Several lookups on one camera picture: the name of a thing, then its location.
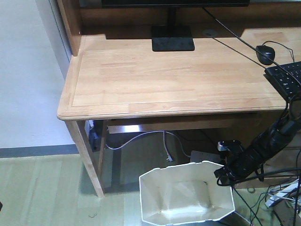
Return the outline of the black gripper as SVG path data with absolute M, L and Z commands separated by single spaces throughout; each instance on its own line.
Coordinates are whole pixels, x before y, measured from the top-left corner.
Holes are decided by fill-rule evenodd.
M 232 145 L 224 147 L 232 154 L 231 159 L 214 172 L 216 178 L 225 180 L 242 180 L 256 171 L 265 162 L 264 156 L 253 146 L 244 149 L 242 146 Z

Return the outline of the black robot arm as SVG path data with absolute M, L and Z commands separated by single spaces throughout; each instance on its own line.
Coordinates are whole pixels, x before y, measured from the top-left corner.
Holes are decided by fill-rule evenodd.
M 288 109 L 266 131 L 259 134 L 244 149 L 237 140 L 221 141 L 219 149 L 228 150 L 232 157 L 214 175 L 222 185 L 247 178 L 269 159 L 282 151 L 301 130 L 301 95 L 292 96 Z

